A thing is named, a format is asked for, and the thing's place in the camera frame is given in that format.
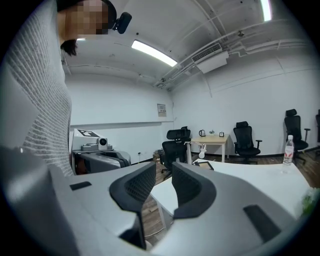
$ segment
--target ceiling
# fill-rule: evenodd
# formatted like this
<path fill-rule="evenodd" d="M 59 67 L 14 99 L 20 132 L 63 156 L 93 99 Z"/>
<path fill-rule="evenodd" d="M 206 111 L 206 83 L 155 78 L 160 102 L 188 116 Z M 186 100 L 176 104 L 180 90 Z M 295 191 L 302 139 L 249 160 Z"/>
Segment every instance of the ceiling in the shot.
<path fill-rule="evenodd" d="M 108 35 L 78 41 L 77 56 L 65 56 L 63 68 L 66 74 L 110 75 L 170 90 L 199 72 L 190 57 L 201 48 L 220 43 L 231 58 L 237 58 L 238 54 L 249 53 L 246 48 L 266 42 L 293 39 L 298 42 L 292 46 L 301 46 L 300 41 L 308 41 L 300 25 L 279 0 L 269 0 L 272 20 L 268 22 L 264 22 L 260 0 L 112 2 L 118 16 L 122 12 L 132 15 L 127 31 L 125 34 L 110 31 Z M 132 49 L 134 40 L 158 49 L 178 64 L 171 68 Z M 239 53 L 232 55 L 237 49 L 240 49 Z"/>

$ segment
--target wooden floor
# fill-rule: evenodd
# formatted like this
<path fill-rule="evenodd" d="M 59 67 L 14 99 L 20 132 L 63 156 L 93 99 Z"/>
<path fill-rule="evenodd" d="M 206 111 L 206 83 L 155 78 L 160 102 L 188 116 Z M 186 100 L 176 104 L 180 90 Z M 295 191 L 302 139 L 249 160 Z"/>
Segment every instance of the wooden floor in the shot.
<path fill-rule="evenodd" d="M 305 165 L 302 165 L 301 161 L 297 160 L 297 167 L 311 187 L 320 188 L 320 157 L 315 160 L 315 154 L 315 151 L 301 154 L 301 156 L 306 160 L 306 163 Z M 216 156 L 206 155 L 204 159 L 209 161 L 216 160 L 217 162 L 221 162 L 221 157 Z M 230 158 L 226 159 L 225 162 L 240 164 L 241 160 L 241 158 Z M 283 157 L 252 158 L 251 160 L 258 161 L 259 165 L 275 165 L 281 164 L 283 161 Z M 161 173 L 161 169 L 164 168 L 165 167 L 163 165 L 159 163 L 156 164 L 156 185 L 161 183 L 164 179 L 165 173 Z M 144 235 L 147 236 L 145 239 L 153 246 L 166 235 L 165 229 L 157 234 L 154 234 L 161 230 L 163 228 L 163 225 L 161 223 L 157 203 L 151 196 L 147 198 L 142 207 L 142 221 Z"/>

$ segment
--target fluorescent light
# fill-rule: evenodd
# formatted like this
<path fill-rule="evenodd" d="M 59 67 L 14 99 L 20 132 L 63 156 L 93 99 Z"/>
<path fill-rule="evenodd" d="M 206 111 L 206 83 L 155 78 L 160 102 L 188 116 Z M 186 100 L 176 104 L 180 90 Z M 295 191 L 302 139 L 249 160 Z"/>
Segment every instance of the fluorescent light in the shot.
<path fill-rule="evenodd" d="M 132 46 L 133 49 L 136 49 L 138 51 L 144 52 L 145 54 L 149 54 L 152 57 L 157 58 L 160 61 L 163 61 L 164 63 L 167 63 L 169 66 L 173 67 L 177 64 L 175 60 L 168 57 L 167 55 L 163 54 L 162 52 L 158 51 L 155 48 L 150 47 L 149 45 L 144 44 L 143 42 L 139 42 L 137 40 L 134 40 Z"/>
<path fill-rule="evenodd" d="M 270 3 L 269 0 L 261 0 L 262 10 L 263 10 L 263 17 L 264 21 L 271 20 L 271 10 L 270 10 Z"/>

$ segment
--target air conditioner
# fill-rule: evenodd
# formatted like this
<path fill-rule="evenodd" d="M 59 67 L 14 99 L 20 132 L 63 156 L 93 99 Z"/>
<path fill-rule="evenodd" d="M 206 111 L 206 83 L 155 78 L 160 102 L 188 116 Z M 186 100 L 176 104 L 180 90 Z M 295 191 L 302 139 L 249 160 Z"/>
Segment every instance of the air conditioner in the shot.
<path fill-rule="evenodd" d="M 193 56 L 192 60 L 205 74 L 226 65 L 227 58 L 229 58 L 228 52 L 222 51 L 221 45 L 217 43 Z"/>

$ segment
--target person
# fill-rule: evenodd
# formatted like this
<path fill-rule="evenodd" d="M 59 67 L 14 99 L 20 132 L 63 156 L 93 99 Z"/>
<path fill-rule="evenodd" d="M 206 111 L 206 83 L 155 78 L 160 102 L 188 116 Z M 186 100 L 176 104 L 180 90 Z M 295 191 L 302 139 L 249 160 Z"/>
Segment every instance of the person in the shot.
<path fill-rule="evenodd" d="M 0 67 L 0 146 L 21 148 L 73 175 L 69 156 L 72 102 L 61 50 L 105 34 L 117 20 L 109 0 L 45 0 L 16 34 Z"/>

